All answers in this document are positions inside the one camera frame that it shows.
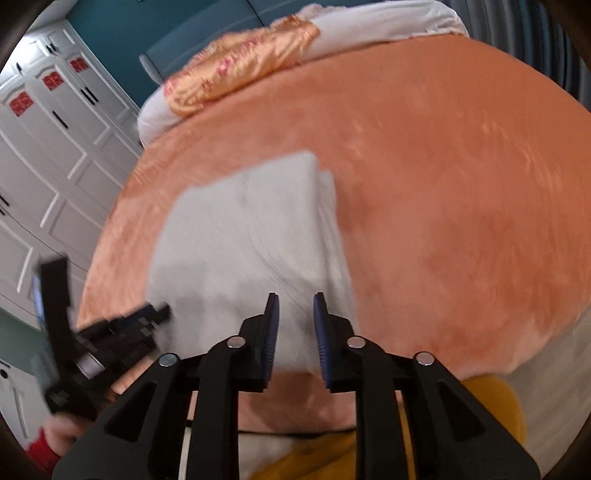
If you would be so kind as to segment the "person's left hand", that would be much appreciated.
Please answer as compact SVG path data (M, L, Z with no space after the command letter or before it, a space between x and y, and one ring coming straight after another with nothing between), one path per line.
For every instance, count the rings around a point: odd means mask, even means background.
M49 448L63 457L92 426L88 419L68 413L56 413L49 416L43 424L43 432Z

